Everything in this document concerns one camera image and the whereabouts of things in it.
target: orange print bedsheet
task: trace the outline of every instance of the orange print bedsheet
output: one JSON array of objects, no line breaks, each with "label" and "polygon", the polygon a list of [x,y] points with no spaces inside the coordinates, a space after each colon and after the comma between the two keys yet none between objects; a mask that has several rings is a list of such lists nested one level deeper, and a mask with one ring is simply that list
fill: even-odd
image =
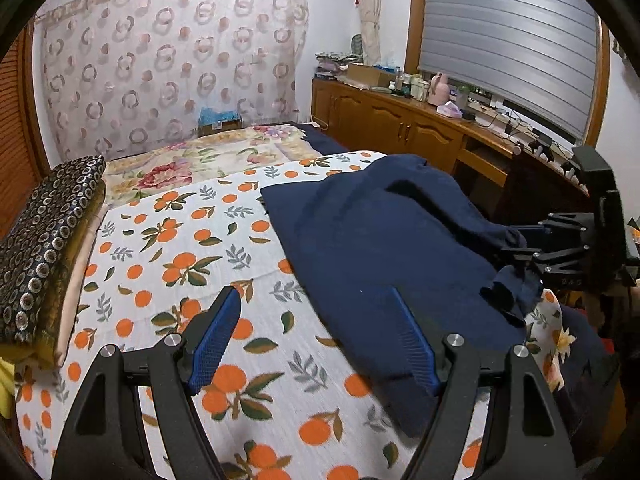
[{"label": "orange print bedsheet", "polygon": [[[182,332],[231,284],[242,297],[241,319],[212,383],[194,399],[228,478],[400,479],[417,441],[399,433],[375,384],[351,367],[316,316],[260,202],[261,187],[365,170],[381,156],[265,166],[110,210],[63,367],[23,366],[16,377],[21,437],[36,471],[50,477],[66,414],[103,345],[147,348]],[[542,311],[540,325],[532,321],[539,353],[547,352],[537,332],[543,318],[547,327],[557,322]],[[140,397],[156,471],[171,479],[150,389],[140,388]],[[480,391],[456,478],[473,471],[487,403],[488,392]]]}]

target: pillow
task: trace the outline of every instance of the pillow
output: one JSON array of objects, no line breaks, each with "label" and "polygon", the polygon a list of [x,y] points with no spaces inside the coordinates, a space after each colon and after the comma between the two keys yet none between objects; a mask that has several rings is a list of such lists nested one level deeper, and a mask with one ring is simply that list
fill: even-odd
[{"label": "pillow", "polygon": [[[58,339],[60,336],[66,338],[68,341],[69,334],[61,334],[60,328],[62,319],[65,314],[65,302],[68,303],[66,298],[69,293],[69,287],[76,290],[76,309],[78,307],[78,300],[80,299],[80,288],[72,286],[72,277],[78,266],[82,267],[82,278],[84,277],[84,269],[86,267],[86,261],[84,264],[79,261],[79,254],[81,248],[84,245],[84,241],[89,238],[91,246],[94,244],[95,233],[97,227],[93,233],[90,232],[89,226],[95,219],[96,215],[100,213],[100,210],[104,204],[105,185],[102,180],[98,182],[95,188],[95,193],[89,205],[87,206],[84,215],[78,221],[78,225],[69,240],[66,243],[65,249],[60,255],[60,259],[56,266],[56,269],[51,273],[50,279],[52,280],[49,285],[49,291],[47,292],[44,300],[42,301],[42,307],[40,309],[40,317],[38,318],[38,327],[36,329],[35,336],[35,353],[36,357],[44,367],[50,367],[56,363],[58,348]],[[76,318],[76,310],[74,309],[72,318]]]},{"label": "pillow", "polygon": [[54,168],[54,173],[33,191],[14,227],[0,242],[3,358],[20,358],[42,333],[38,327],[49,327],[50,317],[42,311],[44,299],[65,273],[61,270],[65,265],[63,250],[78,230],[104,167],[101,156],[86,156]]},{"label": "pillow", "polygon": [[78,314],[86,266],[89,263],[89,258],[94,248],[98,229],[100,225],[102,225],[102,220],[109,209],[110,206],[108,204],[103,204],[95,215],[91,215],[89,211],[86,213],[88,226],[80,250],[76,256],[69,282],[66,286],[65,299],[62,303],[62,312],[60,313],[60,328],[58,329],[58,340],[54,353],[54,364],[58,367],[62,366],[66,359],[66,351],[68,350],[70,338],[76,325],[76,315]]}]

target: cabinet door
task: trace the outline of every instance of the cabinet door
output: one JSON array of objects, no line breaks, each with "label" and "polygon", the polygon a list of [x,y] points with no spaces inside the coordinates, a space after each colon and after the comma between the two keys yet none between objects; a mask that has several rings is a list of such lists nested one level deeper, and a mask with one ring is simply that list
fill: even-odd
[{"label": "cabinet door", "polygon": [[451,126],[415,116],[405,137],[406,150],[423,156],[429,164],[451,173],[462,146],[463,134]]},{"label": "cabinet door", "polygon": [[361,150],[366,146],[366,129],[370,113],[370,101],[361,91],[345,90],[335,97],[332,137],[348,150]]},{"label": "cabinet door", "polygon": [[323,128],[329,126],[332,104],[331,87],[323,81],[314,79],[311,115]]},{"label": "cabinet door", "polygon": [[365,150],[393,155],[404,152],[404,134],[411,116],[401,107],[373,100],[366,130]]}]

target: window blind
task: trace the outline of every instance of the window blind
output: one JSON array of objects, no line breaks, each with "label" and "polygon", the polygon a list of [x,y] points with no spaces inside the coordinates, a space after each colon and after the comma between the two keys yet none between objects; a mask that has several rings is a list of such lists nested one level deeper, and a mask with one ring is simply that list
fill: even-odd
[{"label": "window blind", "polygon": [[595,60],[596,15],[585,0],[426,0],[421,70],[500,94],[576,139]]}]

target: sheer curtain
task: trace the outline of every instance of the sheer curtain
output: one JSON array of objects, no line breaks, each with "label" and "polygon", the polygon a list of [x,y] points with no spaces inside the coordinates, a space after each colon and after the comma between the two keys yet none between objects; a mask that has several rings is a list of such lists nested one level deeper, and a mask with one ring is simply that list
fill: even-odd
[{"label": "sheer curtain", "polygon": [[380,8],[382,0],[359,0],[362,24],[362,46],[364,62],[375,65],[380,62]]},{"label": "sheer curtain", "polygon": [[194,136],[200,109],[295,120],[306,0],[75,0],[44,18],[42,77],[63,160]]}]

